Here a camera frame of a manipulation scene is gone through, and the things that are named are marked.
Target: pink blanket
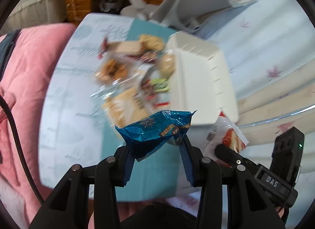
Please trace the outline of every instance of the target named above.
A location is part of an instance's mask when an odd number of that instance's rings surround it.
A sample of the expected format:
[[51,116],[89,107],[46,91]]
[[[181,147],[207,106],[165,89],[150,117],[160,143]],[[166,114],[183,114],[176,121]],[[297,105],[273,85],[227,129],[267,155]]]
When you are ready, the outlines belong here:
[[[40,183],[38,132],[48,84],[56,63],[75,30],[73,24],[52,24],[23,29],[0,82],[1,94],[12,106],[23,153],[32,177],[44,198],[50,189]],[[0,122],[0,173],[25,199],[29,222],[40,207],[20,163],[10,126]]]

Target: blue snack package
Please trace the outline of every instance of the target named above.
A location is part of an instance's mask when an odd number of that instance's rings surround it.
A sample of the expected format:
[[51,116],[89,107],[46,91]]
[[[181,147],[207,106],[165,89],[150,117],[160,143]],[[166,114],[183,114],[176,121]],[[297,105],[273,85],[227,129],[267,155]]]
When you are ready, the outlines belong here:
[[195,112],[162,110],[124,128],[115,128],[139,162],[155,153],[166,141],[179,145]]

